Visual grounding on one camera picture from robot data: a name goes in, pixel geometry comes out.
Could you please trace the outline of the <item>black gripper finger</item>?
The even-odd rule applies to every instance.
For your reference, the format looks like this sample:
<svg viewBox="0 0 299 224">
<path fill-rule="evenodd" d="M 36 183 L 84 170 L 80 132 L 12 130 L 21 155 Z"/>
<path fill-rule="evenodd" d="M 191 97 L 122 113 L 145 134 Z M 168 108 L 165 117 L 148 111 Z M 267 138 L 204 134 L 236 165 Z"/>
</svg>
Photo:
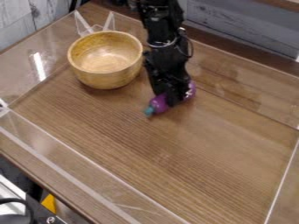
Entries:
<svg viewBox="0 0 299 224">
<path fill-rule="evenodd" d="M 165 102 L 169 107 L 192 98 L 192 83 L 189 81 L 172 81 L 167 84 Z"/>
<path fill-rule="evenodd" d="M 161 93 L 165 92 L 165 78 L 151 76 L 149 83 L 155 95 L 160 95 Z"/>
</svg>

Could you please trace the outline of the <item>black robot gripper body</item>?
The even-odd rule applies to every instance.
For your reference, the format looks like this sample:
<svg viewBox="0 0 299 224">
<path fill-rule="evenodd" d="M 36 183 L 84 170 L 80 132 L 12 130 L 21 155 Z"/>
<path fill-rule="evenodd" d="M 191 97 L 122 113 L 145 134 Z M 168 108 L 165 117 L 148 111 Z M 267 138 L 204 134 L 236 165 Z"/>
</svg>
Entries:
<svg viewBox="0 0 299 224">
<path fill-rule="evenodd" d="M 192 57 L 192 50 L 187 42 L 155 42 L 148 44 L 144 51 L 144 67 L 149 77 L 165 78 L 167 84 L 172 81 L 191 81 L 185 64 Z"/>
</svg>

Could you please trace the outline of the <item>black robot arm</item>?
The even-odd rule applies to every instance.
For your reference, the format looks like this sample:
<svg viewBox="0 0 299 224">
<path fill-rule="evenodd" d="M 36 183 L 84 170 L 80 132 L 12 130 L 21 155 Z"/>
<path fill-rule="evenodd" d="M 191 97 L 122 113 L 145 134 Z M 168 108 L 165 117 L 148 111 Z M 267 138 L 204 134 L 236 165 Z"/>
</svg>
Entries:
<svg viewBox="0 0 299 224">
<path fill-rule="evenodd" d="M 147 31 L 148 80 L 153 93 L 164 95 L 165 104 L 172 107 L 184 101 L 191 83 L 185 64 L 192 50 L 181 28 L 183 8 L 177 0 L 136 0 L 136 8 Z"/>
</svg>

